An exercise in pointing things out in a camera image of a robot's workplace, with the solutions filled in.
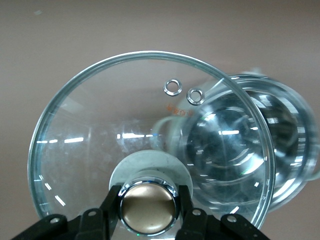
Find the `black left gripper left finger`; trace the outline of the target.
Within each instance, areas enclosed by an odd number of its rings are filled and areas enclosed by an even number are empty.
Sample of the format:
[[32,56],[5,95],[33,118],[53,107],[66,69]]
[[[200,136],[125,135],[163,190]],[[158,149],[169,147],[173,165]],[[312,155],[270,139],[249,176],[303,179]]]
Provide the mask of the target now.
[[90,208],[72,220],[62,214],[48,215],[14,240],[110,240],[118,222],[120,185],[114,185],[98,208]]

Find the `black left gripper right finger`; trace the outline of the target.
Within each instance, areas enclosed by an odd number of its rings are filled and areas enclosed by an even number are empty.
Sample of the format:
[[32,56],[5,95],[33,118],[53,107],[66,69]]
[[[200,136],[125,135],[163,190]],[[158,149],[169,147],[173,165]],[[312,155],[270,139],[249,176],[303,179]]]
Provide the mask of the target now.
[[268,240],[258,228],[246,218],[229,213],[220,220],[208,215],[203,209],[193,205],[188,186],[178,187],[181,228],[176,233],[177,240]]

